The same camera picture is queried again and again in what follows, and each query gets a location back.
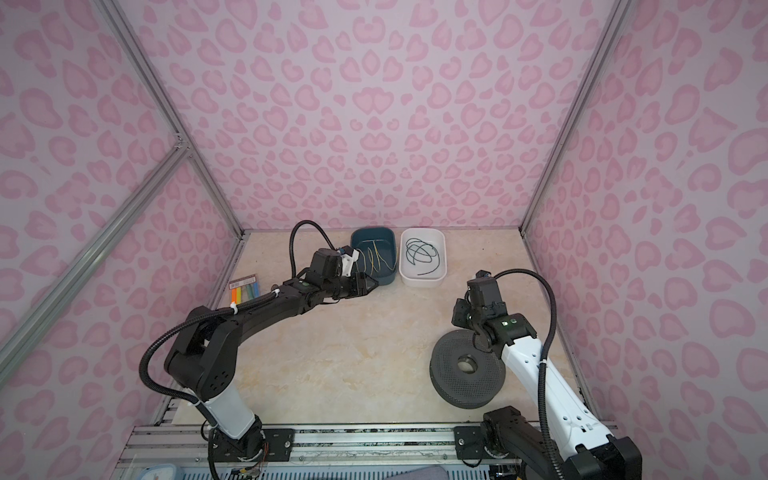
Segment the dark teal plastic tray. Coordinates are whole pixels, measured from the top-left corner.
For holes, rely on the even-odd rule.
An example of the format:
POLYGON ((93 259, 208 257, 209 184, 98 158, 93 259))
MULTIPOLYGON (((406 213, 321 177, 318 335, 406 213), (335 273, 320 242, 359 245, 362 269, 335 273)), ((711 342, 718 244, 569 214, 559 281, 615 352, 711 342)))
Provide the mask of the dark teal plastic tray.
POLYGON ((351 234, 351 247, 360 252, 358 269, 364 271, 380 286, 390 285, 398 273, 397 248, 394 232, 387 227, 366 227, 351 234))

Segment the black perforated cable spool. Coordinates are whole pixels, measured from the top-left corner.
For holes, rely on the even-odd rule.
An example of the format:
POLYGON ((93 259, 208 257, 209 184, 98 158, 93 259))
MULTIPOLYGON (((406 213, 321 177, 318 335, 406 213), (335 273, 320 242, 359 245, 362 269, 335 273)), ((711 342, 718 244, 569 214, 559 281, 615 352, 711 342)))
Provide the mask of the black perforated cable spool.
POLYGON ((506 367, 493 353, 473 345, 473 333, 453 330, 434 345, 429 376, 437 394, 450 405, 478 409, 502 390, 506 367))

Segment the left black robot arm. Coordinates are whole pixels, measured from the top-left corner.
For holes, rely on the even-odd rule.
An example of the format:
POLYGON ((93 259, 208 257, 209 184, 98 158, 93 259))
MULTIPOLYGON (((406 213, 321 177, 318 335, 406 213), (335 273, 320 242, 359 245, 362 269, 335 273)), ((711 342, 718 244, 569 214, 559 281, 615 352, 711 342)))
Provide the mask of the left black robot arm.
POLYGON ((364 297, 379 285, 357 266, 359 253, 328 241, 299 269, 295 256, 298 231, 314 221, 299 221, 288 240, 291 276, 265 294, 227 308, 199 307, 160 335, 139 362, 141 382, 151 391, 189 402, 207 421, 208 460, 263 460, 267 439, 262 422, 234 384, 242 343, 280 321, 318 306, 364 297))

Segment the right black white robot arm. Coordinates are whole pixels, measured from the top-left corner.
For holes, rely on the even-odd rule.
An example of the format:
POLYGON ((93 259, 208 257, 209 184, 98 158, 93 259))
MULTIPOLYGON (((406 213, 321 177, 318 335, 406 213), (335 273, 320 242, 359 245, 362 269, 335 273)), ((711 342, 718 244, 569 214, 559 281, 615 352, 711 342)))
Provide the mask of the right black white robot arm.
POLYGON ((478 271, 456 301, 453 325, 484 341, 490 353, 533 398, 537 425, 512 407, 493 410, 481 423, 490 452, 508 453, 542 479, 639 479, 643 459, 629 437, 617 437, 575 393, 550 358, 558 327, 557 301, 546 279, 529 269, 478 271), (540 338, 520 313, 508 311, 498 282, 526 275, 543 287, 549 303, 547 334, 540 338))

